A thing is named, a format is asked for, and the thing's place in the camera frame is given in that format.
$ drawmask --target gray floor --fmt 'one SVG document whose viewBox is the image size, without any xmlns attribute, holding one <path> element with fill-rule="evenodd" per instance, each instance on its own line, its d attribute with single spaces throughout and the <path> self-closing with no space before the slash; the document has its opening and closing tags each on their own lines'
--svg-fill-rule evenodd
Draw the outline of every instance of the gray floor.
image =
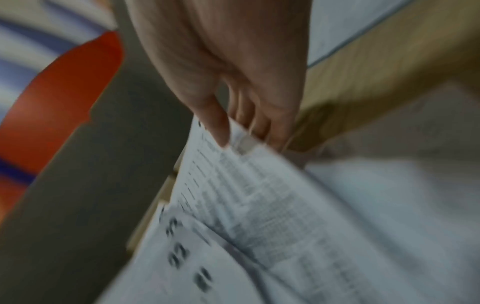
<svg viewBox="0 0 480 304">
<path fill-rule="evenodd" d="M 146 58 L 122 1 L 115 10 L 124 65 L 0 227 L 2 304 L 92 303 L 185 145 L 190 112 Z"/>
</svg>

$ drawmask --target wooden surface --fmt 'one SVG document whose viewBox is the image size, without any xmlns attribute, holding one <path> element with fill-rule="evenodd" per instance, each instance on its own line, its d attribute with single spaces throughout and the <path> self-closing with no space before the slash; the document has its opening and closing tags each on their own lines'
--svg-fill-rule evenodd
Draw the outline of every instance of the wooden surface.
<svg viewBox="0 0 480 304">
<path fill-rule="evenodd" d="M 416 0 L 307 73 L 296 136 L 308 151 L 448 79 L 480 92 L 480 1 Z"/>
</svg>

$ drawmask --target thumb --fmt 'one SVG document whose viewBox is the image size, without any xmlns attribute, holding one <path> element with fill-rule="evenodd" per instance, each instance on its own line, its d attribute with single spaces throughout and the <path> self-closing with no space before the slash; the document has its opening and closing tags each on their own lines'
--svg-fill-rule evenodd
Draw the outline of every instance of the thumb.
<svg viewBox="0 0 480 304">
<path fill-rule="evenodd" d="M 188 107 L 210 131 L 218 145 L 221 147 L 228 145 L 230 141 L 229 117 L 215 95 L 207 97 L 201 103 L 189 104 Z"/>
</svg>

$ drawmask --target hand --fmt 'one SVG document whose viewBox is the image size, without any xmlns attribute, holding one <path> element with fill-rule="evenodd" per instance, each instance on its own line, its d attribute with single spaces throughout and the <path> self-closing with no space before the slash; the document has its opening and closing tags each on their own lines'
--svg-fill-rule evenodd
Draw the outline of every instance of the hand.
<svg viewBox="0 0 480 304">
<path fill-rule="evenodd" d="M 307 70 L 311 0 L 127 0 L 140 40 L 171 90 L 219 145 L 228 114 L 277 150 L 292 135 Z"/>
</svg>

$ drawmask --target finger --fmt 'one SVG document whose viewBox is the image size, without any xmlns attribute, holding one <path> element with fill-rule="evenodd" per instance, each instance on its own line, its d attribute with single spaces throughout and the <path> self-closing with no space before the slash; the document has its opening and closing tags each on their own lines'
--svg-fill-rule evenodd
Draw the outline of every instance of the finger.
<svg viewBox="0 0 480 304">
<path fill-rule="evenodd" d="M 296 112 L 281 116 L 278 120 L 272 120 L 268 145 L 277 151 L 281 151 L 293 134 Z"/>
<path fill-rule="evenodd" d="M 265 140 L 270 131 L 270 119 L 264 114 L 260 107 L 255 109 L 255 118 L 250 132 L 260 140 Z"/>
<path fill-rule="evenodd" d="M 246 129 L 250 128 L 250 124 L 254 119 L 255 115 L 255 104 L 250 99 L 245 90 L 240 90 L 240 97 L 238 103 L 238 110 L 236 113 L 235 120 L 239 124 L 243 125 Z"/>
<path fill-rule="evenodd" d="M 200 121 L 210 131 L 218 145 L 225 147 L 230 141 L 230 122 L 215 95 L 196 105 L 189 105 Z"/>
<path fill-rule="evenodd" d="M 229 91 L 229 103 L 228 103 L 228 115 L 235 119 L 237 111 L 239 109 L 239 92 L 232 84 L 228 85 Z"/>
</svg>

